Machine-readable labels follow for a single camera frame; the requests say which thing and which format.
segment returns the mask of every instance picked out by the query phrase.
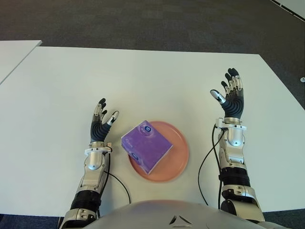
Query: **black cable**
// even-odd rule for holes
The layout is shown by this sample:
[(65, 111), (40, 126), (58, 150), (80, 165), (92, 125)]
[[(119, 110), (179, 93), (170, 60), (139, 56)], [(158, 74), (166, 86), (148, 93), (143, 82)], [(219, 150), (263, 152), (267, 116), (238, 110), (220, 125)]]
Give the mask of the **black cable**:
[[(213, 134), (213, 135), (214, 135), (214, 130), (215, 130), (215, 126), (213, 126), (213, 130), (212, 130), (212, 134)], [(207, 157), (209, 156), (209, 154), (211, 153), (211, 151), (215, 148), (215, 146), (218, 145), (218, 143), (220, 142), (220, 140), (221, 140), (221, 138), (223, 137), (223, 135), (224, 135), (224, 131), (223, 131), (223, 133), (221, 134), (219, 140), (216, 142), (216, 144), (214, 144), (213, 148), (212, 148), (212, 149), (206, 154), (206, 156), (204, 157), (204, 159), (203, 159), (203, 161), (202, 161), (202, 163), (201, 163), (201, 165), (200, 165), (200, 167), (199, 167), (199, 171), (198, 171), (197, 183), (198, 183), (198, 187), (199, 187), (201, 196), (202, 196), (203, 200), (205, 201), (206, 205), (209, 205), (209, 204), (206, 202), (206, 200), (205, 200), (205, 198), (204, 198), (204, 195), (203, 195), (203, 193), (202, 193), (201, 187), (200, 187), (200, 183), (199, 183), (200, 171), (201, 171), (201, 168), (202, 168), (202, 166), (203, 166), (205, 160), (207, 159)]]
[(218, 191), (218, 209), (220, 209), (220, 195), (221, 195), (221, 187), (222, 187), (222, 180), (219, 179), (219, 191)]
[[(220, 163), (219, 163), (218, 156), (217, 156), (216, 149), (215, 149), (214, 133), (212, 133), (212, 144), (213, 144), (213, 150), (214, 150), (215, 158), (216, 158), (217, 165), (218, 165), (219, 175), (220, 175), (220, 173), (221, 173), (221, 168), (220, 168)], [(222, 180), (220, 179), (220, 176), (219, 176), (218, 209), (220, 209), (220, 194), (221, 194), (221, 187), (222, 187)]]
[(215, 158), (216, 158), (216, 161), (217, 161), (218, 170), (219, 170), (219, 174), (220, 174), (221, 168), (220, 168), (220, 163), (219, 163), (218, 156), (217, 156), (216, 149), (215, 149), (216, 145), (214, 143), (214, 130), (215, 130), (215, 128), (216, 128), (216, 125), (214, 125), (214, 129), (212, 131), (212, 145), (213, 145), (213, 150), (214, 150), (214, 154), (215, 154)]
[(132, 203), (132, 201), (131, 201), (131, 199), (130, 199), (130, 195), (129, 195), (129, 192), (128, 192), (128, 190), (127, 190), (127, 188), (126, 188), (126, 186), (115, 176), (115, 175), (113, 175), (113, 174), (111, 174), (111, 173), (108, 173), (110, 176), (112, 176), (113, 178), (115, 178), (117, 181), (119, 181), (120, 182), (120, 184), (123, 186), (123, 188), (125, 189), (125, 191), (126, 191), (126, 193), (127, 193), (127, 195), (128, 195), (128, 200), (129, 200), (129, 204), (131, 204)]
[(101, 214), (100, 214), (100, 209), (99, 209), (99, 208), (97, 209), (96, 214), (97, 214), (97, 218), (100, 218), (100, 217), (101, 217)]

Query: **white tabletop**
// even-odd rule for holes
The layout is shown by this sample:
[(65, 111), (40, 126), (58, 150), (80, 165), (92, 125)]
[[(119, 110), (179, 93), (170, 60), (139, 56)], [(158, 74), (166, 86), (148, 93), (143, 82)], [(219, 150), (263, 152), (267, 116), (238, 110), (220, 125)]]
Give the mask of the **white tabletop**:
[[(211, 148), (215, 119), (224, 115), (209, 91), (223, 91), (229, 67), (243, 80), (244, 155), (262, 210), (304, 208), (305, 111), (259, 55), (37, 47), (0, 86), (0, 213), (65, 214), (83, 175), (93, 110), (103, 97), (110, 112), (120, 111), (106, 140), (113, 144), (111, 172), (132, 201), (203, 203), (198, 167)], [(121, 147), (121, 136), (145, 119), (171, 123), (188, 141), (188, 165), (171, 182), (140, 177)], [(214, 207), (217, 173), (211, 155), (201, 180)], [(127, 203), (110, 178), (102, 213)]]
[(0, 41), (0, 84), (41, 41)]

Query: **tissue box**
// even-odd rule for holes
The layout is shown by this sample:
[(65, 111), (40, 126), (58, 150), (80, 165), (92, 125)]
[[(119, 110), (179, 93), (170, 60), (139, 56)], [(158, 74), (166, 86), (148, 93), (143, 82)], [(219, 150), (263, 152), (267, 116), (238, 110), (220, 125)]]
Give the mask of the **tissue box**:
[(122, 137), (122, 146), (149, 174), (173, 145), (144, 121)]

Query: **round plate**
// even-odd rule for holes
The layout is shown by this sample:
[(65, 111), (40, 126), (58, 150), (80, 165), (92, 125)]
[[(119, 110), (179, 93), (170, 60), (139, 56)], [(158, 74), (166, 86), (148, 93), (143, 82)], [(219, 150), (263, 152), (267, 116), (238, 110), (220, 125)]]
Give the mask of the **round plate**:
[(161, 121), (149, 122), (160, 134), (162, 134), (173, 147), (165, 155), (156, 167), (147, 175), (142, 168), (129, 157), (134, 170), (143, 178), (153, 182), (166, 182), (178, 177), (185, 169), (189, 159), (189, 149), (184, 136), (171, 124)]

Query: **gray carpet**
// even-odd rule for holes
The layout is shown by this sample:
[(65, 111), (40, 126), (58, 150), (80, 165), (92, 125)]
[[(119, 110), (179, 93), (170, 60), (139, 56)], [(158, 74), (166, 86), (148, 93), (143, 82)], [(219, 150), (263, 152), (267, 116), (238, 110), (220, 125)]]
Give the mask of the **gray carpet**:
[[(257, 53), (305, 108), (305, 84), (300, 82), (305, 76), (305, 23), (269, 0), (0, 0), (0, 40)], [(269, 221), (305, 228), (304, 210), (265, 215)], [(0, 229), (54, 228), (56, 221), (5, 215)]]

